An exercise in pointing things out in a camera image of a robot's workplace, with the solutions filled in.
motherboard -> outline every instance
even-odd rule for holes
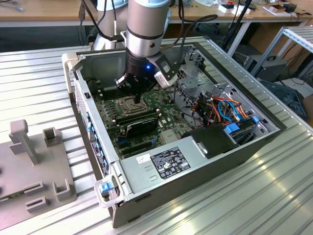
[[[112,144],[122,159],[177,141],[192,129],[173,103],[170,93],[158,86],[141,101],[118,97],[118,91],[93,96]]]

wooden desk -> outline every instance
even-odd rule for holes
[[[0,7],[0,27],[27,27],[27,26],[67,26],[79,25],[78,11],[81,4],[80,0],[18,0],[19,6],[24,8],[24,11]],[[301,3],[302,0],[293,0],[293,2]],[[97,19],[96,9],[89,1],[89,7]],[[241,26],[233,44],[231,45],[228,55],[232,56],[238,44],[243,38],[249,25],[255,22],[301,22],[300,25],[305,25],[313,16],[297,17],[276,17],[266,10],[263,5],[258,5],[255,11],[244,16]],[[179,24],[181,20],[178,16],[178,7],[171,7],[170,23]],[[195,20],[199,17],[217,14],[219,17],[210,23],[230,23],[234,15],[231,13],[224,14],[217,10],[217,6],[206,7],[197,2],[193,2],[192,7],[185,8],[186,19]],[[92,25],[92,22],[86,13],[86,19],[83,25]]]
[[[24,11],[0,6],[0,27],[79,25],[80,0],[18,0]],[[97,10],[86,1],[97,19]],[[88,13],[83,25],[92,25]]]
[[[192,7],[185,7],[184,14],[185,18],[189,20],[196,20],[199,17],[210,15],[210,14],[217,14],[219,17],[216,19],[216,21],[221,22],[231,22],[234,18],[234,15],[231,13],[223,13],[218,10],[218,7],[216,5],[207,7],[204,5],[201,5],[200,3],[193,2]],[[245,14],[242,22],[246,21],[253,21],[253,22],[294,22],[298,21],[297,17],[291,17],[291,16],[284,16],[284,17],[277,17],[263,9],[264,5],[257,5],[257,9],[255,11],[251,11],[249,14]],[[171,21],[174,23],[177,20],[177,23],[181,22],[178,15],[178,7],[171,7],[172,9],[172,15],[171,15]],[[313,16],[309,15],[303,15],[300,16],[299,21],[304,21],[307,19],[311,19]]]
[[[232,56],[236,51],[237,46],[239,45],[241,39],[245,35],[248,27],[251,23],[265,23],[265,22],[300,22],[300,26],[305,26],[306,23],[313,18],[313,15],[301,15],[298,19],[297,17],[287,16],[287,17],[276,17],[263,9],[264,5],[257,5],[257,9],[255,11],[251,11],[249,14],[246,14],[242,19],[242,26],[236,35],[232,45],[228,50],[228,55]],[[192,7],[186,7],[184,14],[185,18],[189,20],[195,20],[199,17],[210,15],[210,14],[217,14],[219,17],[214,21],[210,21],[210,23],[230,23],[234,19],[234,15],[231,13],[223,13],[217,9],[218,7],[213,5],[211,7],[206,7],[201,5],[200,3],[193,2]],[[181,20],[179,19],[178,15],[178,7],[172,7],[172,15],[171,15],[171,23],[180,23]]]

black wire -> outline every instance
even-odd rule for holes
[[[165,46],[165,47],[162,47],[160,49],[160,51],[163,51],[163,50],[166,50],[166,49],[169,49],[169,48],[175,46],[177,44],[177,42],[180,40],[180,38],[182,37],[183,31],[184,31],[184,20],[183,19],[184,19],[184,16],[185,16],[182,0],[179,0],[178,8],[179,8],[178,9],[178,13],[179,13],[180,16],[182,16],[179,35],[178,35],[178,37],[176,38],[176,40],[172,44],[170,44],[168,46]]]
[[[199,19],[193,21],[193,23],[189,25],[189,27],[185,31],[185,34],[184,34],[184,36],[182,38],[182,41],[181,41],[180,54],[179,54],[179,63],[182,62],[184,43],[185,43],[185,40],[186,40],[186,37],[187,37],[187,34],[188,34],[189,30],[192,29],[197,23],[199,23],[201,21],[212,21],[212,20],[215,20],[217,17],[218,17],[218,15],[203,16],[203,17],[200,17]]]
[[[224,44],[223,44],[223,47],[222,47],[223,50],[226,50],[228,43],[230,42],[230,40],[234,36],[236,30],[240,26],[240,22],[243,19],[244,15],[246,13],[246,10],[248,9],[248,7],[249,7],[251,2],[252,2],[252,0],[246,0],[245,6],[244,6],[242,12],[240,13],[240,16],[238,17],[237,22],[235,23],[234,27],[230,31],[230,35],[225,37],[225,41],[224,41]]]
[[[227,31],[225,37],[224,37],[223,46],[224,46],[224,44],[225,44],[225,39],[227,38],[227,35],[229,34],[230,30],[233,28],[233,24],[234,24],[235,19],[236,19],[236,16],[237,16],[239,4],[240,4],[240,0],[238,0],[237,10],[236,10],[235,16],[234,16],[234,18],[233,18],[233,21],[232,21],[232,23],[231,23],[231,25],[230,25],[230,27],[229,27],[229,29],[228,29],[228,31]]]
[[[91,18],[91,21],[92,21],[93,25],[96,27],[96,29],[97,29],[99,35],[100,35],[101,37],[105,38],[105,39],[108,39],[109,41],[117,40],[117,37],[114,37],[114,36],[107,36],[107,35],[105,35],[105,34],[101,31],[101,29],[99,28],[99,26],[98,26],[96,20],[94,19],[93,15],[92,15],[92,13],[91,13],[91,11],[90,11],[90,9],[89,9],[89,7],[87,6],[85,0],[81,0],[81,2],[82,2],[82,4],[84,5],[84,7],[85,7],[85,9],[86,9],[86,11],[87,11],[87,13],[88,13],[88,15],[89,15],[90,18]]]
[[[300,55],[302,54],[304,48],[301,48],[297,54],[294,57],[297,57],[296,59],[294,59],[293,64],[289,65],[289,69],[288,69],[288,75],[291,76],[290,74],[290,69],[294,66],[294,64],[297,62],[297,60],[299,59]]]
[[[287,52],[285,53],[285,55],[283,56],[283,58],[282,58],[282,59],[284,59],[284,58],[285,58],[285,56],[288,54],[288,52],[289,52],[292,48],[294,48],[294,46],[295,46],[295,45],[293,45],[292,47],[290,47],[290,48],[287,50]]]
[[[106,16],[106,12],[107,12],[107,0],[104,0],[103,15],[98,20],[98,25],[103,21],[104,17]]]
[[[83,21],[81,20],[79,23],[79,27],[78,27],[78,37],[79,37],[79,42],[80,45],[84,45],[84,40],[83,40],[83,33],[82,33],[82,27],[83,27]]]
[[[233,58],[238,62],[238,64],[240,64],[241,66],[244,66],[244,62],[239,59],[237,56],[233,55]]]
[[[115,34],[115,24],[117,24],[117,21],[116,21],[116,10],[115,10],[115,6],[114,6],[114,0],[111,0],[112,2],[112,8],[113,8],[113,11],[114,11],[114,34]]]
[[[298,84],[298,85],[303,85],[303,84],[305,83],[305,81],[304,81],[304,80],[302,80],[302,81],[303,81],[303,83],[296,82],[296,81],[294,81],[294,79],[293,79],[293,78],[291,78],[291,80],[292,80],[295,84]]]
[[[176,82],[176,85],[174,86],[173,103],[174,103],[174,105],[176,106],[177,109],[181,110],[181,109],[184,108],[185,106],[179,108],[179,107],[177,106],[176,102],[175,102],[176,88],[177,88],[177,86],[178,86],[178,82]],[[194,120],[197,120],[198,122],[202,123],[202,121],[201,121],[200,119],[198,119],[198,118],[196,118],[196,117],[194,117],[194,116],[192,116],[192,115],[190,115],[190,114],[185,113],[183,110],[181,110],[181,112],[182,112],[184,115],[189,116],[189,117],[193,118]]]

blue drive latch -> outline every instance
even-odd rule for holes
[[[239,129],[239,126],[235,123],[229,124],[225,127],[225,131],[227,131],[229,134],[233,133],[234,131],[238,131]]]
[[[111,191],[114,188],[114,185],[112,182],[105,182],[100,186],[100,192],[106,193],[108,191]]]

electronic equipment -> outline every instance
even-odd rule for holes
[[[248,72],[251,72],[261,57],[262,55],[249,56],[245,61],[244,68]],[[259,71],[257,71],[255,77],[269,82],[275,81],[287,65],[287,61],[283,60],[278,55],[271,54],[262,64]]]
[[[180,46],[164,54],[173,63]],[[114,83],[124,49],[67,55],[76,63],[68,91],[94,153],[96,196],[114,228],[244,163],[286,128],[200,44],[185,44],[182,54],[178,81],[139,102]]]
[[[263,80],[260,82],[304,121],[309,119],[308,114],[302,105],[302,97],[297,90]]]
[[[286,9],[285,11],[287,13],[291,13],[295,11],[295,9],[297,8],[297,5],[292,4],[292,3],[287,3],[287,4],[283,4],[283,7]]]

